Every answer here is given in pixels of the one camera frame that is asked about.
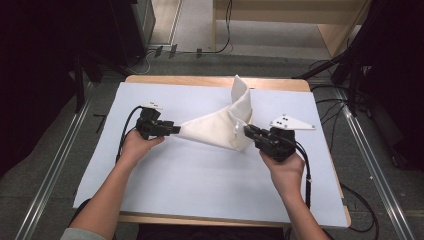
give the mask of sleeve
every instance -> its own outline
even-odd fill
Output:
[[[104,237],[84,229],[67,228],[60,240],[106,240]]]

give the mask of hand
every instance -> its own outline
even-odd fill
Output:
[[[277,162],[267,154],[259,151],[265,165],[271,172],[271,179],[281,198],[289,196],[300,196],[300,186],[302,181],[305,162],[297,153],[282,162]]]
[[[125,161],[129,164],[129,166],[134,168],[138,161],[142,159],[150,149],[162,143],[164,140],[164,137],[145,140],[141,137],[137,130],[133,129],[127,134],[127,137],[125,138],[119,161]]]

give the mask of black cabinet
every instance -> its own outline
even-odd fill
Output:
[[[368,45],[372,68],[360,87],[395,164],[424,170],[424,3],[393,2]]]

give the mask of white board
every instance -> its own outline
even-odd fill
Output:
[[[99,143],[81,180],[74,207],[91,198],[115,164],[122,129],[131,110],[153,101],[160,120],[185,121],[231,103],[230,89],[121,83]],[[306,149],[312,174],[311,211],[322,226],[347,227],[337,178],[312,93],[251,90],[253,120],[269,128],[283,113],[316,126],[296,131]],[[139,112],[129,128],[135,126]],[[243,152],[166,137],[134,169],[121,211],[216,219],[289,222],[269,171],[250,145]]]

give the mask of towel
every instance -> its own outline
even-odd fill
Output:
[[[208,115],[181,124],[180,137],[237,151],[252,140],[244,135],[244,126],[252,123],[250,90],[239,77],[234,77],[232,104]]]

